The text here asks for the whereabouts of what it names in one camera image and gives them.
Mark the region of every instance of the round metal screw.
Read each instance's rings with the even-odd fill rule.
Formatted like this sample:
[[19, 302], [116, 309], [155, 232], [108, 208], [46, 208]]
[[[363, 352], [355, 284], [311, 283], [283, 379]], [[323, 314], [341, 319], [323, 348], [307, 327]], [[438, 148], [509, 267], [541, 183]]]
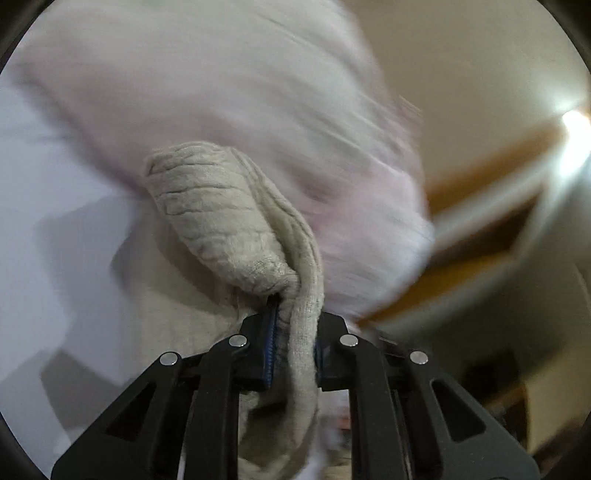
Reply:
[[230, 339], [228, 340], [230, 345], [235, 346], [235, 347], [245, 346], [247, 341], [248, 340], [244, 335], [232, 335], [230, 337]]
[[429, 357], [425, 352], [415, 350], [410, 354], [410, 361], [417, 365], [424, 365], [429, 361]]
[[347, 335], [343, 335], [339, 339], [339, 342], [341, 343], [341, 345], [345, 346], [356, 346], [359, 343], [359, 339], [355, 335], [351, 335], [350, 333], [348, 333]]
[[174, 352], [166, 352], [160, 355], [160, 363], [170, 367], [178, 362], [178, 355]]

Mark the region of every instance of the beige cloth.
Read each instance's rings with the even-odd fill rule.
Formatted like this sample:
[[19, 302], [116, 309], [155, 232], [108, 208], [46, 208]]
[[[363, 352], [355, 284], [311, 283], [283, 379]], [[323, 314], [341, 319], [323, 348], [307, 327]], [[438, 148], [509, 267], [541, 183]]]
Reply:
[[[291, 476], [305, 460], [317, 410], [313, 345], [324, 296], [318, 248], [309, 226], [260, 169], [233, 148], [195, 142], [162, 150], [148, 159], [145, 185], [180, 240], [213, 275], [199, 282], [202, 287], [203, 280], [209, 284], [200, 293], [189, 287], [191, 305], [184, 323], [171, 318], [162, 295], [152, 297], [154, 291], [140, 289], [149, 301], [149, 309], [142, 312], [148, 323], [144, 353], [153, 358], [165, 344], [181, 353], [207, 348], [216, 337], [235, 330], [261, 299], [280, 294], [276, 380], [269, 394], [242, 398], [239, 468], [241, 478]], [[165, 240], [160, 245], [174, 245], [170, 231], [160, 231]], [[158, 275], [164, 264], [154, 270]], [[194, 275], [191, 271], [193, 267], [185, 268]], [[167, 275], [167, 289], [188, 286], [178, 280], [171, 282]], [[166, 332], [165, 338], [157, 332]], [[273, 409], [271, 419], [245, 425], [255, 406], [285, 400], [285, 409]]]

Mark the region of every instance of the dark object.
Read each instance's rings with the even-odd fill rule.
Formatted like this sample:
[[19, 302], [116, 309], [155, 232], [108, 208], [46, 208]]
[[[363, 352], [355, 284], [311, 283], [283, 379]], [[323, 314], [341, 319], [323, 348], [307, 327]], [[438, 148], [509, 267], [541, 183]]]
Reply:
[[[183, 439], [184, 478], [236, 480], [238, 395], [269, 386], [276, 315], [272, 301], [244, 320], [242, 336], [208, 353], [163, 354], [57, 461], [52, 480], [176, 479]], [[380, 350], [323, 313], [316, 362], [322, 389], [349, 390], [353, 479], [540, 478], [534, 460], [426, 354], [391, 343]]]

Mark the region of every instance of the folded cloth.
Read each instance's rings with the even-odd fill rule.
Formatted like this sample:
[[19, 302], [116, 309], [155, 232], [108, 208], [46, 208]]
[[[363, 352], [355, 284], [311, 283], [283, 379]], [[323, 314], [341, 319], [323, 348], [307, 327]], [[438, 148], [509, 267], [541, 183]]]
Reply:
[[333, 313], [391, 303], [426, 263], [416, 112], [337, 0], [56, 0], [16, 60], [137, 181], [182, 142], [252, 158], [311, 226]]
[[[262, 397], [241, 398], [239, 473], [241, 479], [292, 475], [305, 460], [317, 410], [313, 346], [324, 293], [310, 227], [234, 148], [194, 142], [161, 150], [147, 160], [145, 185], [181, 241], [214, 275], [217, 305], [213, 312], [194, 311], [199, 329], [221, 323], [231, 330], [245, 313], [235, 306], [238, 297], [280, 295], [273, 387]], [[259, 415], [247, 423], [256, 406], [284, 402], [270, 419]]]

